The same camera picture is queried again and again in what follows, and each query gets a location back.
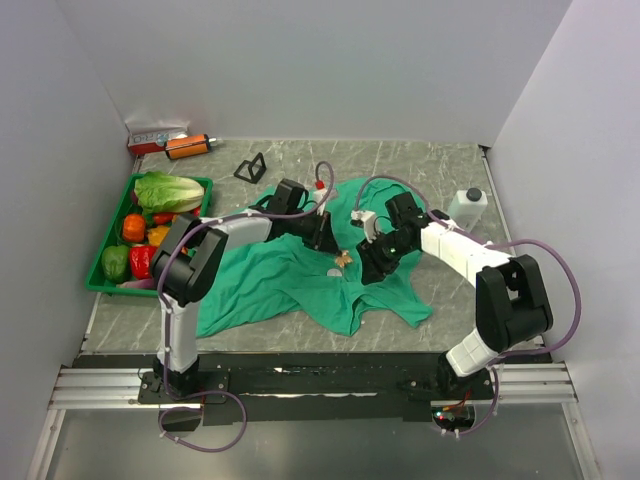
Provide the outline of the gold brooch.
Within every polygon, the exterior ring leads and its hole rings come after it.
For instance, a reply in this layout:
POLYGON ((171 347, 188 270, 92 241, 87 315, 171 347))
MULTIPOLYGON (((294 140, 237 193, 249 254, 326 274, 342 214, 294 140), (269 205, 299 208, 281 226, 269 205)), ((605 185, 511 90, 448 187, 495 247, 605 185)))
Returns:
POLYGON ((340 255, 335 258, 335 264, 339 268, 345 268, 347 265, 353 263, 353 259, 348 250, 343 250, 340 255))

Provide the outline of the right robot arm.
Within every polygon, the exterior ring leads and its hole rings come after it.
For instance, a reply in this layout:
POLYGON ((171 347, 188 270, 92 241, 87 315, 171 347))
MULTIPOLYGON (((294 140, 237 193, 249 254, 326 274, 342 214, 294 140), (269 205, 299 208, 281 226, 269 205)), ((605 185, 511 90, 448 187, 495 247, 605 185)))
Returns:
POLYGON ((377 231, 377 215, 351 212, 351 224, 364 231, 357 245, 364 285, 383 281, 403 257, 422 252, 439 259, 475 289, 475 323, 463 340, 438 358, 435 384, 448 398, 459 398, 472 378, 511 347, 553 326, 538 263, 512 256, 469 238, 447 214, 422 210, 410 193, 385 202, 392 230, 377 231))

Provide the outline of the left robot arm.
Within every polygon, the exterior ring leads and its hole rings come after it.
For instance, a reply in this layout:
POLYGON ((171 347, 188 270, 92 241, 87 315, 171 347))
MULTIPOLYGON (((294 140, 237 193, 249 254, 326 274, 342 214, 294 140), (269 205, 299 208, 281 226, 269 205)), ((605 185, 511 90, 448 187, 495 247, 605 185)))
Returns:
POLYGON ((326 211, 334 184, 323 187, 317 182, 316 187, 309 192, 285 179, 272 195, 241 212, 216 218, 177 217, 151 262, 163 315, 161 347, 153 370, 171 399, 185 402, 197 392, 197 315, 188 309, 213 286, 225 253, 288 234, 311 250, 341 254, 326 211))

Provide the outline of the green garment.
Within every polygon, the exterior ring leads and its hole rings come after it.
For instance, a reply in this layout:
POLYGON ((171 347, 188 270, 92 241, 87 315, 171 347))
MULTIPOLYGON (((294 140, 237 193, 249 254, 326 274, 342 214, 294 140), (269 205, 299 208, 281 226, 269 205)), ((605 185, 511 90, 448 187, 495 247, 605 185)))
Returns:
POLYGON ((357 178, 338 184, 338 196, 327 209, 338 245, 353 260, 339 276, 329 273, 336 265, 333 256, 315 252, 289 234, 225 254, 214 284, 199 306, 198 337, 296 311, 343 336, 354 335, 368 311, 389 310, 409 326, 419 326, 434 312, 410 281, 420 253, 403 257, 383 281, 365 285, 356 250, 363 236, 350 223, 353 206, 380 214, 387 200, 406 190, 390 180, 365 184, 357 178))

